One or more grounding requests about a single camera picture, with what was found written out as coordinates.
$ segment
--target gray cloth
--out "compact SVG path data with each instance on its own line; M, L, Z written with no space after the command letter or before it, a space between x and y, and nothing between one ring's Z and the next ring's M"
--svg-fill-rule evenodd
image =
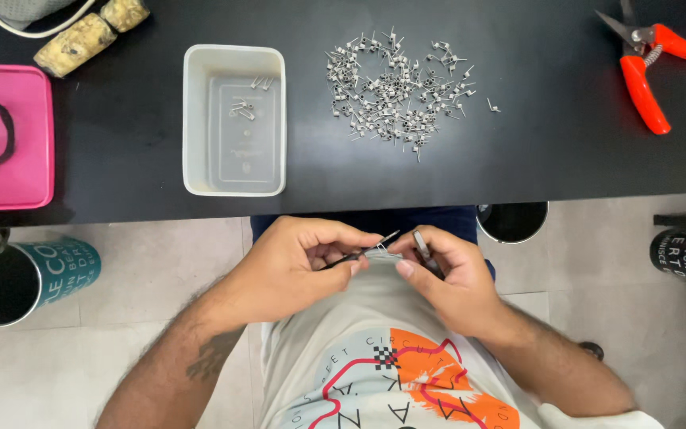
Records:
M52 12L59 11L75 0L0 0L0 18L16 30Z

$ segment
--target wire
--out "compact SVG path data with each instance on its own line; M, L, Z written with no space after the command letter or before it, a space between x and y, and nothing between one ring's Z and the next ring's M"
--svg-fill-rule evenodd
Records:
M94 2L96 2L96 0L87 0L86 3L83 6L81 6L79 11L76 12L75 15L73 15L68 21L63 22L62 24L58 25L57 27L54 27L51 30L42 31L41 33L27 33L25 31L16 30L13 27L10 27L9 24L7 24L6 22L2 21L1 18L0 27L4 28L6 31L9 31L12 34L17 34L21 37L27 37L29 39L41 39L42 37L48 37L52 34L60 33L67 27L71 26L74 22L78 21L81 18L81 16L83 16L86 13L86 11L88 11L91 5L94 5Z

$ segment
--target white plastic container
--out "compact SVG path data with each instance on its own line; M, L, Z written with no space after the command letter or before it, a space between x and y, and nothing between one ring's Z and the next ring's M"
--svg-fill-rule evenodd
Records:
M251 87L258 76L272 79ZM253 105L232 109L242 100ZM195 45L185 54L182 167L196 195L267 197L285 188L285 60L267 47Z

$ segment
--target hairy forearm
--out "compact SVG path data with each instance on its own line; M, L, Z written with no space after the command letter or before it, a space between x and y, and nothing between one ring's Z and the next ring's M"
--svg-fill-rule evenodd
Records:
M634 409L631 391L607 365L518 308L503 312L498 334L479 340L523 390L572 417Z
M244 328L215 287L205 292L126 375L97 428L195 427Z

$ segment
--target navy pants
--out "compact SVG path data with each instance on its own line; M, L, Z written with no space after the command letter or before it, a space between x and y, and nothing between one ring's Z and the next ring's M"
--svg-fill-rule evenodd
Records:
M334 213L297 214L300 218L322 218L339 220L359 230L386 236L395 230L405 234L418 225L433 225L451 232L457 237L478 244L476 235L476 206L456 205L447 207L431 207L427 209L390 209L372 211L341 211ZM253 229L253 243L269 228L279 216L275 214L251 216L250 225ZM491 277L496 279L496 271L487 259Z

